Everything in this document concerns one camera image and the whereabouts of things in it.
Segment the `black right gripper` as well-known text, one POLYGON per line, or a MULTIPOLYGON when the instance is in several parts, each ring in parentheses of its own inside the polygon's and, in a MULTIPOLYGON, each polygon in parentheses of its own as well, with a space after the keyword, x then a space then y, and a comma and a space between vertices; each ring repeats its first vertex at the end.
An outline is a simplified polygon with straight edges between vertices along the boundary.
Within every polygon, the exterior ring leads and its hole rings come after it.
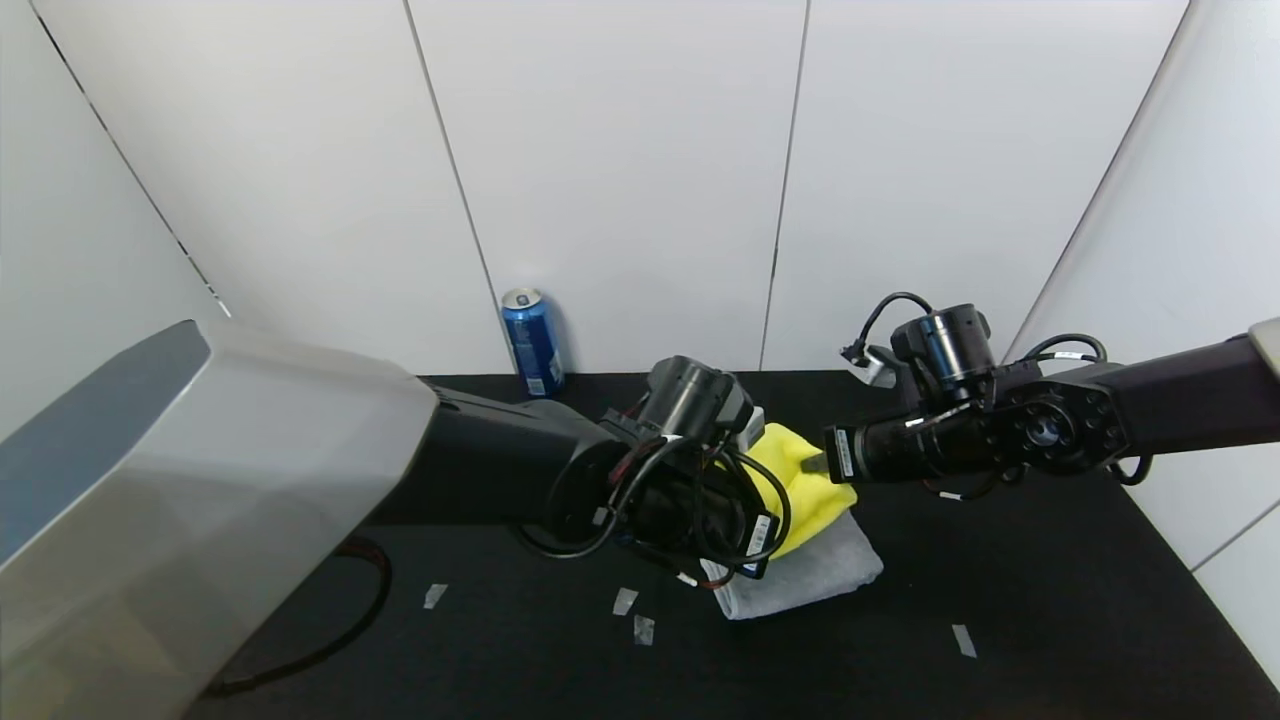
POLYGON ((916 432, 902 418, 860 425, 832 425, 826 454, 800 461, 801 471, 828 474, 835 483, 900 483, 931 477, 931 461, 916 432))

